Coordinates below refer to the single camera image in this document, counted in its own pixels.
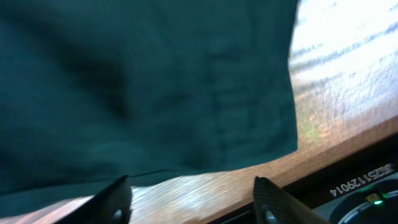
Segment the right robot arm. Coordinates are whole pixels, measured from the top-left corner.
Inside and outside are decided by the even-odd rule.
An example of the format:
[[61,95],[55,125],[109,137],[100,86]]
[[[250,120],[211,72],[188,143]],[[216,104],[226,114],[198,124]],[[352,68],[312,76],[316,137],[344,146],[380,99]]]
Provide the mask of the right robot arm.
[[[129,180],[122,177],[58,224],[128,224],[132,215]],[[214,220],[215,223],[317,224],[397,223],[397,180],[361,189],[342,200],[328,218],[288,194],[267,178],[254,181],[254,204]]]

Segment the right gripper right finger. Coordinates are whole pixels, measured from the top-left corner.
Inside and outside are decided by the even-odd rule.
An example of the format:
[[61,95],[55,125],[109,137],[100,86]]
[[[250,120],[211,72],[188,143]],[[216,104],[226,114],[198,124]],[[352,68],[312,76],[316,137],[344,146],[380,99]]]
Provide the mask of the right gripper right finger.
[[256,177],[254,212],[258,224],[330,224],[265,177]]

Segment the black shorts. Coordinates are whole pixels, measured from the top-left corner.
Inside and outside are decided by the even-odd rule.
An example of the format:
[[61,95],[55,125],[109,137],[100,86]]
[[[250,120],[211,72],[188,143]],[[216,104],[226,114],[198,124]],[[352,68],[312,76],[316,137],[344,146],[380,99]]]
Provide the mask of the black shorts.
[[1,0],[1,216],[297,149],[297,1]]

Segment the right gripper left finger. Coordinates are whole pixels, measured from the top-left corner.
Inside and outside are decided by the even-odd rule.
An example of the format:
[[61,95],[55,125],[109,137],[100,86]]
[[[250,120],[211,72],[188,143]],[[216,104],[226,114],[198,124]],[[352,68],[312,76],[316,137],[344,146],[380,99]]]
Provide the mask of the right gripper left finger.
[[129,177],[124,175],[55,224],[128,224],[131,202]]

